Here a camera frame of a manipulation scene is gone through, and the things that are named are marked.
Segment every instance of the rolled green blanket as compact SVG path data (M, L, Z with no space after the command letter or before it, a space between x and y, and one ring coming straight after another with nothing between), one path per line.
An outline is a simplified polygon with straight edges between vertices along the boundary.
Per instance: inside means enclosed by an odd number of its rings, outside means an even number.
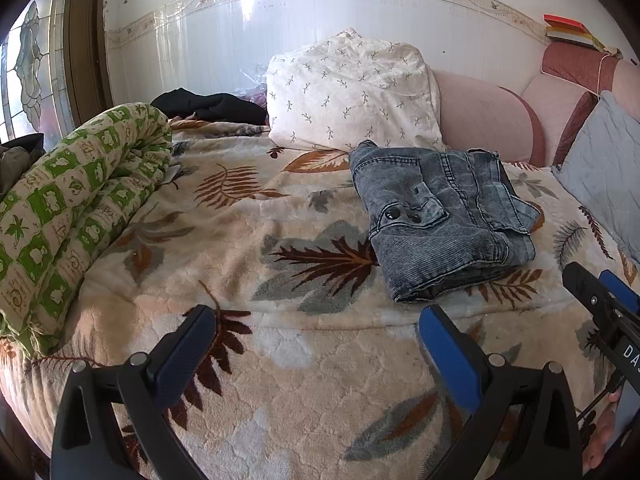
M166 116L112 108L44 155L0 202L0 336L47 354L95 259L164 178Z

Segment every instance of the stack of books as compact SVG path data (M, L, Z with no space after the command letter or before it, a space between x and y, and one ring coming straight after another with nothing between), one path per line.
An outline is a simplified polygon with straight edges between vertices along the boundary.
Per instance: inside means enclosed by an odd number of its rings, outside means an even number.
M546 36L548 38L588 46L605 52L605 46L589 32L589 29L583 23L552 14L545 14L545 21L549 25L546 28Z

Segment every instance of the gray jeans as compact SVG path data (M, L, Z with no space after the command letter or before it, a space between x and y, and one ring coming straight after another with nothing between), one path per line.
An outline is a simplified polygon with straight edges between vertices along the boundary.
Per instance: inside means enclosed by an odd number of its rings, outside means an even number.
M536 256L529 234L539 213L516 196L497 153L365 140L349 163L394 301L433 300Z

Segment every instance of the white pillow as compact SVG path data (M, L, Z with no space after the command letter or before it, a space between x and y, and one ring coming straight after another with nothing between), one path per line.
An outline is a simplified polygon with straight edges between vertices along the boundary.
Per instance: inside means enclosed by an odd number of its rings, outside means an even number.
M440 93L420 51L353 29L274 56L267 70L269 137L297 150L381 147L444 151Z

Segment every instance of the metal screw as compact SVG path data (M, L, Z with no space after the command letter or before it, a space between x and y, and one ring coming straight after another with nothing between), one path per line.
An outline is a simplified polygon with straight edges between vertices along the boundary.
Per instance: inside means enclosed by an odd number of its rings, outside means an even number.
M549 371L553 374L561 374L562 373L562 365L557 363L556 361L549 361L548 365Z
M495 366L496 368L504 366L506 362L507 361L500 354L491 354L489 356L489 364L491 366Z
M76 374L79 374L85 368L86 368L86 361L76 361L76 362L74 362L74 365L71 367L71 369Z
M146 354L144 352L137 352L129 358L129 363L134 366L144 364L145 361L146 361Z

